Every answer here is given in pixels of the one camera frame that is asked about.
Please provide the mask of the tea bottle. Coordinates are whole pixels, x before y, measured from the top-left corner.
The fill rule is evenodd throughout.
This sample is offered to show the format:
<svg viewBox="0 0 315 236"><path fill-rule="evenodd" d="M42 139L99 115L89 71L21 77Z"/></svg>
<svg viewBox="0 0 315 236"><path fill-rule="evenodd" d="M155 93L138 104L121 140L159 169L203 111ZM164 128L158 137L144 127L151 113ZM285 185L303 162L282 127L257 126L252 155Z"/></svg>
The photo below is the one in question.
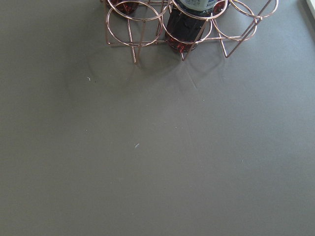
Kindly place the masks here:
<svg viewBox="0 0 315 236"><path fill-rule="evenodd" d="M110 8L113 9L114 12L120 12L126 15L130 15L134 13L139 4L139 0L104 0L104 3Z"/></svg>
<svg viewBox="0 0 315 236"><path fill-rule="evenodd" d="M177 0L175 2L182 10L172 7L166 26L165 40L174 50L187 53L190 49L194 49L191 44L195 39L201 38L198 34L205 21L192 18L185 12L198 17L210 17L216 1Z"/></svg>

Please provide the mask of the tea bottle back left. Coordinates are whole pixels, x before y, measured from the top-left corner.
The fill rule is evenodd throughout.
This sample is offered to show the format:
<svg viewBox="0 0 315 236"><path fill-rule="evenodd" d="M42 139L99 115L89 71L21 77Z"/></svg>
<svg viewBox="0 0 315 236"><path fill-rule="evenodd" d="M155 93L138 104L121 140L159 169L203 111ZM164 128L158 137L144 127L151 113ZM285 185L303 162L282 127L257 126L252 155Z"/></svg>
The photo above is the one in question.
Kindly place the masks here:
<svg viewBox="0 0 315 236"><path fill-rule="evenodd" d="M139 0L104 0L104 3L110 8L113 9L114 12L120 12L126 15L130 15L134 13L139 4Z"/></svg>

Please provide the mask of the tea bottle front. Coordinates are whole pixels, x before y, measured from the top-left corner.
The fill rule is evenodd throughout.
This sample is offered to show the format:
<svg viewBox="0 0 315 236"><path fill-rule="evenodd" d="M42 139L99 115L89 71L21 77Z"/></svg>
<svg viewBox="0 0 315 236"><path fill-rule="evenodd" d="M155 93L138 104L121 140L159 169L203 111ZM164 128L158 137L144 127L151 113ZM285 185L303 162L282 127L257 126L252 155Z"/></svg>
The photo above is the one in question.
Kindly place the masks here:
<svg viewBox="0 0 315 236"><path fill-rule="evenodd" d="M198 34L205 21L192 18L185 12L198 17L210 17L216 1L177 0L175 2L182 10L172 7L166 26L165 40L174 50L187 53L190 49L194 49L191 44L195 39L201 38Z"/></svg>

